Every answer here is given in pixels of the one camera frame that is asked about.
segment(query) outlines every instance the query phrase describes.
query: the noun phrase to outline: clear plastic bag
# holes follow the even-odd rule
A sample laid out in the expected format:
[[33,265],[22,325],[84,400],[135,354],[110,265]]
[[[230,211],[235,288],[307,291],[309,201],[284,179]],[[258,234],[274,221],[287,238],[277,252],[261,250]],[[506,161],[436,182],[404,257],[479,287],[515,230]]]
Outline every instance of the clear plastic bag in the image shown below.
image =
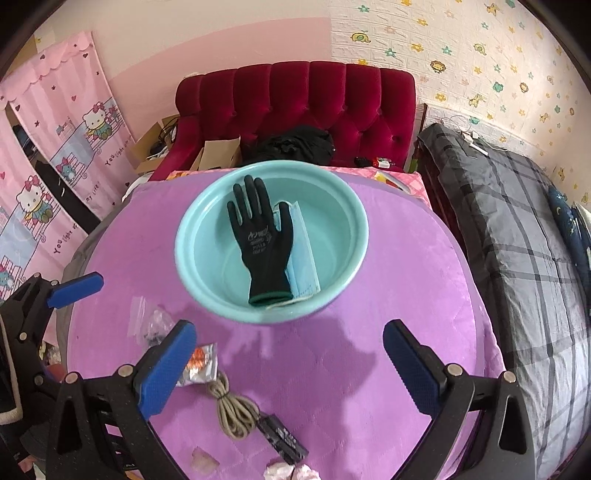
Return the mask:
[[175,323],[167,311],[150,303],[145,297],[131,299],[127,336],[135,337],[136,343],[144,351],[159,345]]
[[[152,304],[145,297],[133,297],[129,311],[127,336],[135,337],[145,352],[160,345],[176,322],[163,308]],[[198,346],[178,379],[177,386],[207,383],[217,377],[217,344]]]

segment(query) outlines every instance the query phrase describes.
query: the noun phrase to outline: bed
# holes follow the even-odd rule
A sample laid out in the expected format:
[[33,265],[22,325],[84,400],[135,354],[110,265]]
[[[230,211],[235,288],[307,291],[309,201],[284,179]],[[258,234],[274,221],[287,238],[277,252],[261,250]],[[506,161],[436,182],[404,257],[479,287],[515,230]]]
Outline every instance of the bed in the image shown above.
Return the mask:
[[548,206],[551,181],[528,158],[481,144],[485,157],[438,123],[418,139],[433,210],[462,246],[524,390],[537,478],[546,479],[585,437],[591,414],[589,318]]

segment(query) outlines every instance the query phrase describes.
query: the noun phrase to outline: dark blue pillow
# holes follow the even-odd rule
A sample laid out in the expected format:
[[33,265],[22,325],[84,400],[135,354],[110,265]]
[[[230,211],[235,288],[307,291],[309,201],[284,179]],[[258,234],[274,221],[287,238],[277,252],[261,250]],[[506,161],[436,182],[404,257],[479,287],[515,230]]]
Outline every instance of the dark blue pillow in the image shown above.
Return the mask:
[[554,221],[558,225],[564,243],[569,249],[574,266],[577,267],[584,292],[588,294],[591,281],[587,245],[583,243],[581,231],[573,213],[574,209],[571,209],[569,204],[566,203],[566,197],[554,185],[548,188],[548,202],[550,204],[550,210],[552,210],[552,215],[554,216]]

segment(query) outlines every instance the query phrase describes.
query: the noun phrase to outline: teal plastic basin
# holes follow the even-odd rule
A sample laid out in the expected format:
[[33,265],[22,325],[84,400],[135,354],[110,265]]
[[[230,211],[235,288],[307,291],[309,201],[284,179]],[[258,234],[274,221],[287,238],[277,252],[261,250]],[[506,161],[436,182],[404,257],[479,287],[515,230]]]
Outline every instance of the teal plastic basin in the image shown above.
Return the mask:
[[[250,274],[242,263],[226,204],[232,186],[260,177],[271,204],[299,202],[310,237],[321,292],[283,307],[248,304]],[[315,312],[353,280],[368,246],[363,204],[337,175],[315,165],[273,160],[242,167],[216,180],[188,208],[178,227],[174,259],[190,295],[206,309],[248,323],[276,323]]]

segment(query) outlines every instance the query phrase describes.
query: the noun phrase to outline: glove fingers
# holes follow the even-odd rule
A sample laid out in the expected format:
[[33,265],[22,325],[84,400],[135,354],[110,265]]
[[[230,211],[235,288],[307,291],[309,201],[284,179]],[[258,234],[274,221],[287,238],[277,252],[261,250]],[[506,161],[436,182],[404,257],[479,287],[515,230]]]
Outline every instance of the glove fingers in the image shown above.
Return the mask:
[[267,193],[267,187],[262,179],[255,179],[256,192],[258,193],[259,201],[261,202],[261,212],[265,220],[269,222],[269,225],[274,226],[273,209],[271,208],[271,201],[269,200],[269,194]]
[[258,203],[258,195],[256,194],[255,182],[252,176],[244,177],[244,186],[246,187],[246,194],[248,195],[248,203],[251,204],[252,218],[261,216],[261,209]]
[[294,227],[291,223],[290,206],[286,202],[279,203],[279,217],[281,219],[281,235],[293,240]]
[[244,192],[238,183],[234,184],[232,190],[234,191],[234,196],[236,197],[236,203],[238,204],[238,211],[242,217],[242,223],[244,223],[249,219],[248,210],[246,209],[246,202],[244,201]]
[[234,237],[236,240],[238,240],[240,238],[240,223],[238,222],[238,215],[236,214],[236,205],[234,205],[234,202],[228,202],[226,206],[228,207],[228,215],[230,216],[232,232],[234,232]]

